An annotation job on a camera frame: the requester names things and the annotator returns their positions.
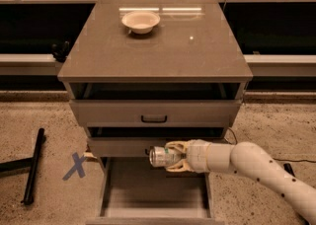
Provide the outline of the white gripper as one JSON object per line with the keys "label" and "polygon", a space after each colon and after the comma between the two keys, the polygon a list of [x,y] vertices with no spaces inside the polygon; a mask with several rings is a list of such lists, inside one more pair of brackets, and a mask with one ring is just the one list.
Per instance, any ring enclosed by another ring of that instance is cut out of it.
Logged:
{"label": "white gripper", "polygon": [[207,166],[207,149],[210,143],[203,140],[191,141],[171,141],[165,147],[186,154],[186,160],[181,160],[176,164],[166,167],[167,172],[195,172],[206,173],[209,171]]}

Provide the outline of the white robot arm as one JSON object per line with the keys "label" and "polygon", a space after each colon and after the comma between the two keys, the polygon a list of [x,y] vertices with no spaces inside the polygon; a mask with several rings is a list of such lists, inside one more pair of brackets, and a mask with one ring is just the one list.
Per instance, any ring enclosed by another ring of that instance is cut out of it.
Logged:
{"label": "white robot arm", "polygon": [[280,195],[309,223],[316,225],[316,189],[288,173],[255,143],[172,141],[163,151],[169,172],[219,172],[247,177]]}

